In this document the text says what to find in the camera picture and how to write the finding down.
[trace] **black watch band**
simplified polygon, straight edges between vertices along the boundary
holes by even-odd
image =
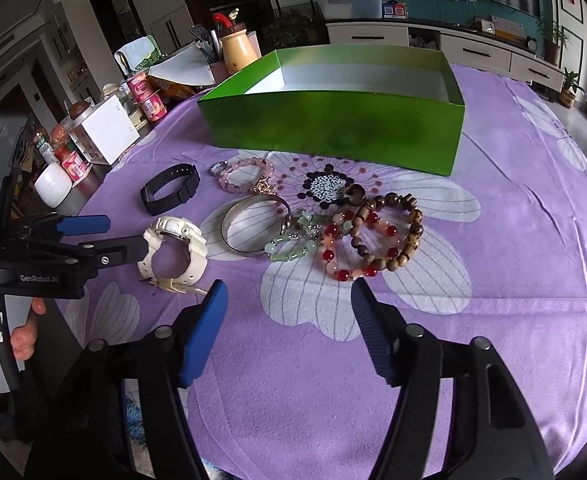
[[[183,185],[177,191],[168,194],[158,200],[154,200],[154,195],[172,180],[184,178]],[[140,190],[140,197],[145,209],[152,216],[161,215],[174,207],[184,204],[193,195],[196,194],[200,184],[200,175],[195,166],[191,164],[177,164],[171,166],[162,173],[158,173]]]

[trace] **teal wall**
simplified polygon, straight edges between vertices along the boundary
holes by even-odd
[[[436,20],[439,22],[460,23],[467,25],[474,17],[473,4],[463,0],[453,2],[450,0],[398,0],[407,2],[409,18],[424,20]],[[528,36],[538,40],[538,54],[542,55],[542,37],[538,32],[538,21],[531,14],[516,10],[513,7],[503,5],[494,0],[478,0],[478,18],[489,18],[492,15],[522,23]],[[540,0],[541,13],[552,16],[551,0]]]

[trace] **plastic storage box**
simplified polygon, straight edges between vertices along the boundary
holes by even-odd
[[[198,102],[217,146],[450,175],[464,101],[442,52],[334,44],[276,50]]]
[[[382,0],[318,0],[325,20],[380,20]]]

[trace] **white watch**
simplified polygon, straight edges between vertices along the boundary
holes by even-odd
[[[156,278],[152,269],[152,258],[164,240],[164,235],[173,236],[189,243],[191,261],[187,270],[177,278]],[[192,286],[205,272],[207,266],[207,241],[197,225],[186,218],[161,216],[144,232],[144,239],[149,244],[149,252],[142,262],[138,262],[138,270],[142,279],[168,292],[196,292],[206,294],[204,290]]]

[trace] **pink label can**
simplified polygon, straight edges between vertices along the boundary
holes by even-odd
[[[152,123],[167,115],[167,108],[160,99],[158,92],[151,95],[148,99],[142,102],[141,105],[144,114]]]
[[[78,152],[71,152],[62,161],[62,167],[67,172],[72,182],[78,182],[85,173],[87,173],[87,165],[80,158]]]
[[[137,103],[142,103],[154,94],[154,89],[150,85],[147,79],[147,73],[144,70],[130,77],[127,80],[127,85],[132,91]]]

